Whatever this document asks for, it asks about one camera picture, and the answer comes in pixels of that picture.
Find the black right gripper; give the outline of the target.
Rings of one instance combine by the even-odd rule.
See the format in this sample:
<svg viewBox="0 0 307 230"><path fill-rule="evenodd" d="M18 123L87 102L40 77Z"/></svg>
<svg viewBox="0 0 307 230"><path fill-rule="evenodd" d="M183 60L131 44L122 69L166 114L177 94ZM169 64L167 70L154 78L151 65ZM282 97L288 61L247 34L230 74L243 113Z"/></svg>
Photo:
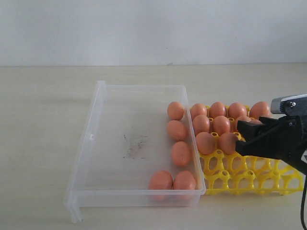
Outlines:
<svg viewBox="0 0 307 230"><path fill-rule="evenodd" d="M306 116L259 117L259 122L238 121L237 130L246 141L237 140L235 150L241 156L282 160L299 172L307 173L302 160L307 150Z"/></svg>

